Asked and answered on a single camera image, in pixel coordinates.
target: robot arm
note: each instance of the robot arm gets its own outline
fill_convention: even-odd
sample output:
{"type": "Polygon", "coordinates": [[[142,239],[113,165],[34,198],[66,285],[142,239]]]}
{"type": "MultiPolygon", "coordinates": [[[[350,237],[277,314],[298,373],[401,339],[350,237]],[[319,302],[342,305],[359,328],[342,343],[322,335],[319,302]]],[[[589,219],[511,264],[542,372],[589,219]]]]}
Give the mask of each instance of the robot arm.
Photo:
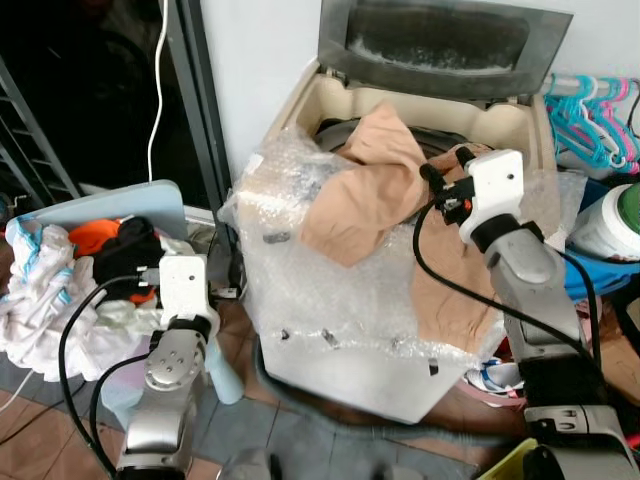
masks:
{"type": "MultiPolygon", "coordinates": [[[[458,159],[470,175],[444,186],[432,168],[423,176],[447,223],[484,253],[491,283],[503,304],[586,345],[578,316],[564,289],[562,258],[532,225],[516,216],[523,196],[522,156],[504,150],[458,159]]],[[[525,459],[525,478],[640,478],[593,364],[549,333],[505,315],[513,355],[525,382],[525,419],[540,446],[525,459]]]]}
{"type": "Polygon", "coordinates": [[[152,339],[144,365],[144,391],[127,428],[117,478],[183,480],[191,464],[194,423],[207,384],[206,347],[216,342],[220,318],[209,306],[205,257],[164,257],[159,279],[153,283],[161,286],[169,327],[152,339]]]}

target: white container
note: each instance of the white container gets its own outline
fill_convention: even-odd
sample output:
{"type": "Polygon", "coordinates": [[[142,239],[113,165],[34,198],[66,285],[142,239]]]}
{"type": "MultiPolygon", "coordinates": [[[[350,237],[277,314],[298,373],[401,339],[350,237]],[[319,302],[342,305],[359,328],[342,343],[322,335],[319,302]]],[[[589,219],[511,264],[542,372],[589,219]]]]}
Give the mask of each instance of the white container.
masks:
{"type": "Polygon", "coordinates": [[[629,187],[614,188],[578,215],[568,239],[576,250],[603,260],[640,261],[640,235],[629,228],[618,211],[618,199],[629,187]]]}

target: washing machine drum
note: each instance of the washing machine drum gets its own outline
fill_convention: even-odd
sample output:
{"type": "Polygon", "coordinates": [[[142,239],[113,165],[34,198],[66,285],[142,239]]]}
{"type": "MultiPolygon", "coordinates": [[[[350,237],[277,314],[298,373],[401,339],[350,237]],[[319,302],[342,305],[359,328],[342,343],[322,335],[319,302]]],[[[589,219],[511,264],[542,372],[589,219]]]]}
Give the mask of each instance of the washing machine drum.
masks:
{"type": "MultiPolygon", "coordinates": [[[[322,122],[314,140],[325,152],[336,152],[342,147],[356,129],[360,119],[341,121],[328,119],[322,122]]],[[[428,128],[409,127],[426,158],[435,157],[468,140],[457,133],[430,130],[428,128]]]]}

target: pile of clothes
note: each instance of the pile of clothes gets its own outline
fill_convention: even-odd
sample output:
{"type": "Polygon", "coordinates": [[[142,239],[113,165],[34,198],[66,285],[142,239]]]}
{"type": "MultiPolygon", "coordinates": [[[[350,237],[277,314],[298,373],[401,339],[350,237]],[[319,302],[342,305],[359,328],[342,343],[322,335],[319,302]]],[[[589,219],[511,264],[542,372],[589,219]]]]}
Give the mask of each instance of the pile of clothes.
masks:
{"type": "MultiPolygon", "coordinates": [[[[106,280],[157,267],[166,254],[189,254],[142,217],[96,220],[71,232],[17,219],[9,293],[0,299],[0,351],[22,368],[59,381],[58,346],[70,316],[106,280]]],[[[92,381],[128,358],[142,338],[162,325],[153,287],[118,282],[82,311],[67,343],[67,374],[92,381]]]]}

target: plastic basket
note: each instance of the plastic basket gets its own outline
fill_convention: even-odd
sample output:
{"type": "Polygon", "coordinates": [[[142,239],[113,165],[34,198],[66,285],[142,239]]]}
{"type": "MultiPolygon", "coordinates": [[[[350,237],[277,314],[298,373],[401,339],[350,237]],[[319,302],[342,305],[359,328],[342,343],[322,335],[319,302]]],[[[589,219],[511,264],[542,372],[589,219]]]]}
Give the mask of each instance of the plastic basket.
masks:
{"type": "Polygon", "coordinates": [[[524,456],[537,446],[535,438],[526,439],[478,480],[524,480],[524,456]]]}

